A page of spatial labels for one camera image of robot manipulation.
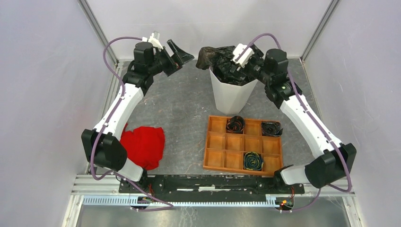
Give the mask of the white trash bin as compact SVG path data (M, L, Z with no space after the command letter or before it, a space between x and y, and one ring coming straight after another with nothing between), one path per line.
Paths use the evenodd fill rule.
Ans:
M216 109L226 115L238 114L247 103L258 80L237 86L220 82L212 67L209 67L209 72Z

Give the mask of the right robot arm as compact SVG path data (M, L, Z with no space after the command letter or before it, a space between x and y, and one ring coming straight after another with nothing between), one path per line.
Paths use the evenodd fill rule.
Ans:
M263 54L255 46L246 46L237 59L247 76L263 83L267 98L296 126L314 157L309 164L290 165L277 170L274 189L285 193L293 184L309 183L318 189L330 186L341 192L350 192L350 171L356 148L333 135L311 109L288 71L286 52L269 49Z

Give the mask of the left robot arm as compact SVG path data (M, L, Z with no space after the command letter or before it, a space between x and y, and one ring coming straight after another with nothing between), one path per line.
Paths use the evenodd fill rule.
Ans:
M144 168L129 160L126 149L120 143L125 124L153 84L155 75L163 72L170 76L194 59L172 40L168 40L167 44L172 55L155 41L136 43L127 72L123 77L117 77L120 88L113 103L93 129L85 129L81 134L90 166L108 169L109 173L131 180L130 186L139 193L148 188L148 179L143 177Z

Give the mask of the black trash bag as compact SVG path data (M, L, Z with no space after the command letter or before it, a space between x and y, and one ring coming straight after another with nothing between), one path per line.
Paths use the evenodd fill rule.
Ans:
M222 83L243 86L252 82L254 77L247 75L242 67L237 70L238 65L232 61L234 49L233 45L218 48L202 47L198 54L196 68L201 70L212 68L213 74Z

